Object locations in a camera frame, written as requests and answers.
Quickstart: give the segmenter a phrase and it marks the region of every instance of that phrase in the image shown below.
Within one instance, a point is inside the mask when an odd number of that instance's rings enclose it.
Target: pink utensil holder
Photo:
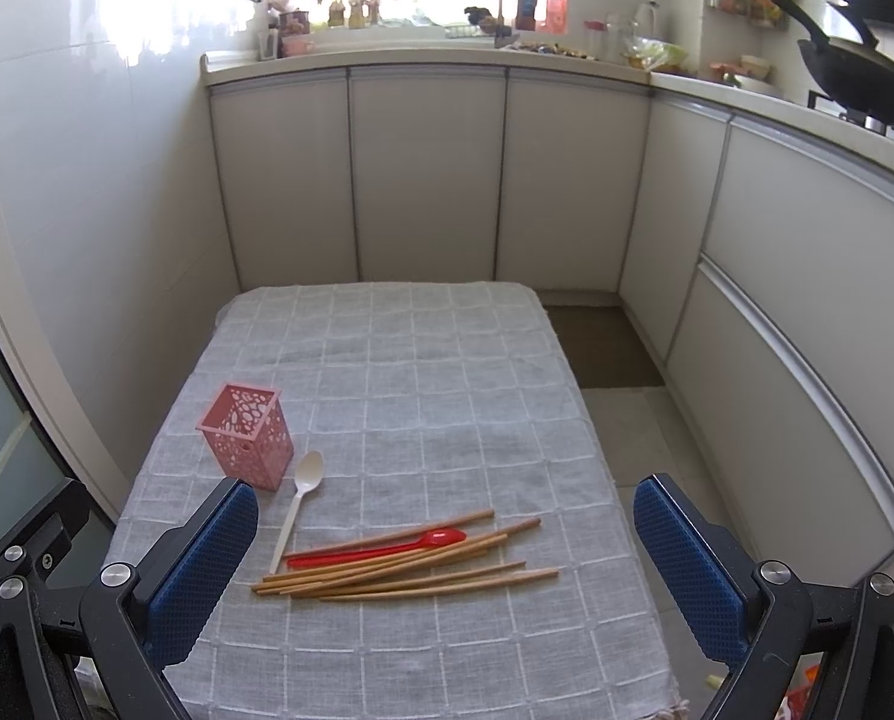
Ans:
[[[220,467],[261,490],[277,490],[293,442],[280,408],[280,389],[228,382],[200,420]]]

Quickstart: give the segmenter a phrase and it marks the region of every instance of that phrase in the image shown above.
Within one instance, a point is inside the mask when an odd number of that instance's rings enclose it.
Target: countertop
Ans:
[[[376,65],[445,64],[511,67],[557,71],[595,79],[611,79],[623,83],[650,86],[714,103],[741,113],[749,113],[777,124],[800,130],[828,141],[847,151],[875,162],[894,172],[894,141],[868,132],[855,124],[842,122],[826,113],[810,110],[786,100],[747,92],[722,84],[683,76],[645,73],[608,62],[573,59],[564,56],[539,55],[513,50],[481,47],[369,47],[357,50],[333,50],[306,56],[275,59],[266,62],[247,60],[242,52],[217,52],[204,55],[201,76],[207,87],[250,79],[265,79],[281,74],[332,68]]]

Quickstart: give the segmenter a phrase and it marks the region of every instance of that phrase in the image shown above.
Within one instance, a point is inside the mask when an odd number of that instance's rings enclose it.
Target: black frying pan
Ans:
[[[800,56],[830,98],[845,108],[894,127],[894,61],[877,50],[878,40],[846,2],[828,0],[861,36],[862,43],[828,36],[793,0],[770,0],[802,23],[810,40],[799,40]]]

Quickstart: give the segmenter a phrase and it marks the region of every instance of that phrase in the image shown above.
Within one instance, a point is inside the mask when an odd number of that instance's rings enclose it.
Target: glass door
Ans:
[[[29,411],[0,356],[0,539],[65,476],[74,474]],[[110,520],[95,509],[47,584],[87,584],[100,570],[112,533]]]

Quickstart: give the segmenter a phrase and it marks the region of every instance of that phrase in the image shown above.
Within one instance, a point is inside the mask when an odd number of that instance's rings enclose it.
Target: kitchen cabinet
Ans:
[[[669,361],[757,560],[852,584],[894,546],[820,384],[722,271],[700,265]]]
[[[351,71],[364,281],[492,279],[504,88],[499,68]]]
[[[617,292],[649,109],[633,85],[511,70],[498,280]]]
[[[737,119],[707,241],[857,422],[894,481],[894,178]]]
[[[345,72],[215,87],[211,110],[241,287],[357,281]]]
[[[725,111],[669,95],[650,107],[620,293],[662,358],[697,264],[729,118]]]

